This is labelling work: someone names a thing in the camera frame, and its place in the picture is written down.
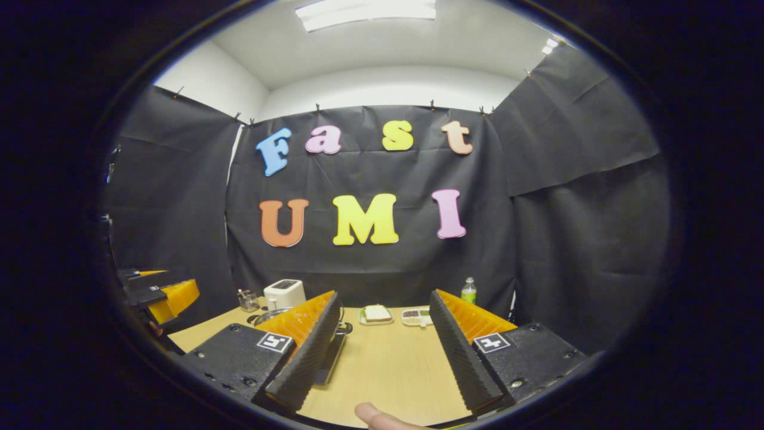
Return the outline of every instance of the sandwich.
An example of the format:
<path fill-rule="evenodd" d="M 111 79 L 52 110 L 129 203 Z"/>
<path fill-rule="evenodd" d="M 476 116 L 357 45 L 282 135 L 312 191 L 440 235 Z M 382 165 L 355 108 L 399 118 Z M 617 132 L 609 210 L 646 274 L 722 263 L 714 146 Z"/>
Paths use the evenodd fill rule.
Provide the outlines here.
<path fill-rule="evenodd" d="M 368 305 L 364 307 L 366 322 L 387 322 L 393 319 L 393 315 L 383 305 Z"/>

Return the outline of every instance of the ceiling light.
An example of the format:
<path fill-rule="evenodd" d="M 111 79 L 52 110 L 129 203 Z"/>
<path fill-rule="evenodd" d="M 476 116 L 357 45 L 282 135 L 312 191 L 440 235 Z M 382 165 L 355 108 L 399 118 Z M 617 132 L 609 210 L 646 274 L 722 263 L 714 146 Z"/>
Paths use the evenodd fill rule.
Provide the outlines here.
<path fill-rule="evenodd" d="M 435 20 L 435 0 L 323 0 L 295 10 L 306 31 L 381 18 Z"/>

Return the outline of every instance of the metal bowl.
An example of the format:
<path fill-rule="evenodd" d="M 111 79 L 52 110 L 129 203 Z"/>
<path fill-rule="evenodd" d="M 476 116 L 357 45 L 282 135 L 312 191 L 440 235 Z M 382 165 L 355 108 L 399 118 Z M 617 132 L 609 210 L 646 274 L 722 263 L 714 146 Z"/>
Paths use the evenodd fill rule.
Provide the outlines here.
<path fill-rule="evenodd" d="M 259 315 L 257 318 L 254 319 L 252 322 L 253 325 L 258 325 L 260 323 L 264 323 L 265 321 L 270 320 L 271 318 L 275 317 L 278 314 L 283 314 L 286 311 L 289 311 L 291 308 L 281 308 L 281 309 L 274 309 L 272 311 L 268 311 L 262 315 Z"/>

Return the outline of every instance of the orange soft pad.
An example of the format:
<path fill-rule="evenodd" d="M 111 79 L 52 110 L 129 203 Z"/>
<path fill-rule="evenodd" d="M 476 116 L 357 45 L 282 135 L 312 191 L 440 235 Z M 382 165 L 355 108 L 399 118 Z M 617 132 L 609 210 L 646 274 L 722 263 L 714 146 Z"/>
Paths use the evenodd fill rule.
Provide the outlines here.
<path fill-rule="evenodd" d="M 445 306 L 454 316 L 456 324 L 467 342 L 472 345 L 472 340 L 476 337 L 486 336 L 493 333 L 501 333 L 517 328 L 515 324 L 491 314 L 483 308 L 473 305 L 467 301 L 461 300 L 455 295 L 436 289 L 440 298 L 443 299 Z"/>
<path fill-rule="evenodd" d="M 289 311 L 286 311 L 283 314 L 278 314 L 270 320 L 254 327 L 258 330 L 293 338 L 297 345 L 294 352 L 297 352 L 299 347 L 305 343 L 305 339 L 308 338 L 310 331 L 313 329 L 313 326 L 316 325 L 316 322 L 319 320 L 321 313 L 326 308 L 326 305 L 329 303 L 329 299 L 332 298 L 333 294 L 334 291 L 330 291 L 311 298 L 305 303 L 297 305 Z"/>

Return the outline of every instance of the white wall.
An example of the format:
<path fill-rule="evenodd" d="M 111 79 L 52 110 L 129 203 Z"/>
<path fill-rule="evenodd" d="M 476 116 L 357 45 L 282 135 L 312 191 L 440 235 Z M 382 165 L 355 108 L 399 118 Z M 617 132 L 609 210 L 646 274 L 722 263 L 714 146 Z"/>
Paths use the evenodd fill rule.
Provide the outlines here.
<path fill-rule="evenodd" d="M 199 45 L 178 60 L 154 83 L 230 116 L 259 121 L 268 89 L 214 42 Z"/>
<path fill-rule="evenodd" d="M 419 105 L 490 112 L 517 80 L 451 67 L 369 67 L 312 77 L 272 90 L 258 121 L 347 106 Z"/>

